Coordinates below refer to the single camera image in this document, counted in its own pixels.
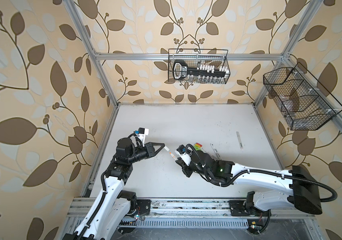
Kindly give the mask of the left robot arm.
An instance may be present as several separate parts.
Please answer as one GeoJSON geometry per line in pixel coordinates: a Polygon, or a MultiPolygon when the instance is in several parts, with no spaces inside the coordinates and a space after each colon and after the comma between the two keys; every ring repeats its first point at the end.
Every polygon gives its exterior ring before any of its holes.
{"type": "Polygon", "coordinates": [[[64,240],[110,240],[125,216],[138,211],[136,193],[124,191],[133,164],[155,157],[163,143],[143,143],[136,134],[118,140],[116,153],[101,174],[102,189],[84,220],[64,240]]]}

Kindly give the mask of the black white tool in basket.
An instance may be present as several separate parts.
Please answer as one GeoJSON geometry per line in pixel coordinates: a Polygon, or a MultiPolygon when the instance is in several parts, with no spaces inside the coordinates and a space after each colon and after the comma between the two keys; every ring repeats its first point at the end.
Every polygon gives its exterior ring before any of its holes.
{"type": "Polygon", "coordinates": [[[194,65],[176,60],[171,68],[171,74],[178,81],[225,81],[230,76],[230,70],[227,66],[216,67],[201,62],[194,65]]]}

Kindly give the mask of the white marker orange tip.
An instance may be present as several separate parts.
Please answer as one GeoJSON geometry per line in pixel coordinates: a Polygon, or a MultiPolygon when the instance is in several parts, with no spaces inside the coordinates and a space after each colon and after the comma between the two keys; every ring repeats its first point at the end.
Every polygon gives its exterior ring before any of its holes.
{"type": "Polygon", "coordinates": [[[175,161],[178,160],[178,158],[177,158],[174,154],[172,154],[171,152],[169,152],[169,154],[172,156],[172,158],[173,158],[175,161]]]}

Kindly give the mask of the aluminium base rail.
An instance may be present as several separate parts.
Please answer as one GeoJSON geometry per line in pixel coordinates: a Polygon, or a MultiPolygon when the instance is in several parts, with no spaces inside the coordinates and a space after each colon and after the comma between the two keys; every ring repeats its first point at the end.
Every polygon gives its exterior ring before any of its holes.
{"type": "MultiPolygon", "coordinates": [[[[252,218],[232,217],[230,200],[245,199],[204,199],[204,198],[138,198],[150,199],[151,212],[145,217],[154,218],[252,218]]],[[[95,198],[74,198],[67,213],[67,217],[86,217],[95,198]]],[[[281,208],[271,210],[272,219],[315,219],[314,215],[300,212],[295,208],[281,208]]]]}

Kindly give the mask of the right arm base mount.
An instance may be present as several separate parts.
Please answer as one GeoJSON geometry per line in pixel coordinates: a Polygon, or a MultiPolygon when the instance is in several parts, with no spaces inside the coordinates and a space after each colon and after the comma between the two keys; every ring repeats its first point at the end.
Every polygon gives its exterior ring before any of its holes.
{"type": "Polygon", "coordinates": [[[271,214],[271,211],[261,211],[255,207],[247,208],[245,200],[230,200],[228,203],[232,217],[262,218],[271,214]]]}

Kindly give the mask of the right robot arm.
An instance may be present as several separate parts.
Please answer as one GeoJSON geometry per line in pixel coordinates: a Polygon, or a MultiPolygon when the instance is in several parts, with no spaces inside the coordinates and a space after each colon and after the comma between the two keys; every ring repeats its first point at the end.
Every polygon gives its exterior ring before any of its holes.
{"type": "Polygon", "coordinates": [[[266,212],[277,208],[294,207],[311,214],[322,214],[322,203],[337,200],[337,192],[316,181],[302,166],[291,170],[265,170],[247,167],[231,161],[215,160],[193,145],[180,145],[175,153],[176,163],[186,177],[199,174],[206,182],[221,188],[245,184],[264,188],[265,192],[250,190],[245,208],[266,212]]]}

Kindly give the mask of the white marker pink tip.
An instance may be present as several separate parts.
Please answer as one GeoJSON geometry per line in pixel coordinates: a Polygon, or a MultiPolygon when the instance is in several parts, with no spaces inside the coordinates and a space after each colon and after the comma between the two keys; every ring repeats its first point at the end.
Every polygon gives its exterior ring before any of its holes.
{"type": "Polygon", "coordinates": [[[240,149],[243,149],[244,147],[243,147],[243,143],[242,143],[242,139],[241,139],[240,133],[236,132],[236,134],[237,134],[237,138],[238,138],[240,149]]]}

